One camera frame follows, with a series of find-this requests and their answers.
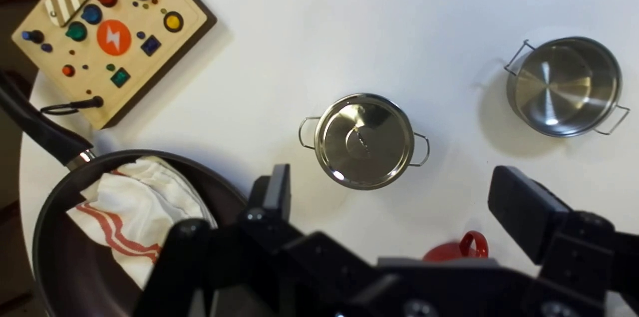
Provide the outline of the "white cloth with red stripes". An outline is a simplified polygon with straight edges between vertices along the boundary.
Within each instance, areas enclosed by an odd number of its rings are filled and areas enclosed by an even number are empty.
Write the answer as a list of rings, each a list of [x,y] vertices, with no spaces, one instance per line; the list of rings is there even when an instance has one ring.
[[[89,239],[110,249],[118,269],[143,289],[177,222],[212,213],[182,172],[157,156],[142,156],[100,174],[67,215]]]

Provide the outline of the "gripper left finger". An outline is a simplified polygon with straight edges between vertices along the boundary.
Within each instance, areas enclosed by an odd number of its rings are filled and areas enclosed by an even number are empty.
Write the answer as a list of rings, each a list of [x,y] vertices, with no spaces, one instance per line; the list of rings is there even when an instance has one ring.
[[[288,222],[290,166],[253,185],[235,221],[174,225],[134,317],[381,317],[380,274],[322,233]]]

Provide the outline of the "wooden toy switch board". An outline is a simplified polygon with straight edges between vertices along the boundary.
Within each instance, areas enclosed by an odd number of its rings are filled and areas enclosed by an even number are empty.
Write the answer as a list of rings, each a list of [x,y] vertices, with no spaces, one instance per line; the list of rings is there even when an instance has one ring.
[[[118,124],[217,23],[201,0],[39,0],[18,48],[95,130]]]

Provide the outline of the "black frying pan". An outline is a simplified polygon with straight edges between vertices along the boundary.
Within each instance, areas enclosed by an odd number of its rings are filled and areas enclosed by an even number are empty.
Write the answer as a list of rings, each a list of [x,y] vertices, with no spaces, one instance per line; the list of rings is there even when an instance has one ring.
[[[234,222],[247,204],[230,181],[185,156],[149,149],[94,156],[91,142],[42,115],[2,71],[0,108],[68,169],[39,211],[32,244],[35,281],[49,317],[133,317],[142,294],[110,251],[92,242],[66,213],[103,173],[141,156],[158,156],[190,181],[219,224]]]

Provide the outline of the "red cup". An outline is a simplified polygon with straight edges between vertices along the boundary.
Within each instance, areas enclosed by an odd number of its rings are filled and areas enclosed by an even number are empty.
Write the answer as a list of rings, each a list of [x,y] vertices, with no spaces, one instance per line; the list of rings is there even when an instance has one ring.
[[[485,236],[478,231],[468,231],[459,241],[441,244],[427,251],[425,262],[448,262],[457,259],[485,259],[489,257],[489,245]]]

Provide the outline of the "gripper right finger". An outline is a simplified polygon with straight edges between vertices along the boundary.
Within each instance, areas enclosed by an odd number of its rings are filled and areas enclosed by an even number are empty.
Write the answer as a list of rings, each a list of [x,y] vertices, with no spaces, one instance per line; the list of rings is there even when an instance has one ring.
[[[639,315],[639,235],[573,210],[515,167],[498,165],[488,207],[540,271],[522,299],[534,317],[604,317],[608,292]]]

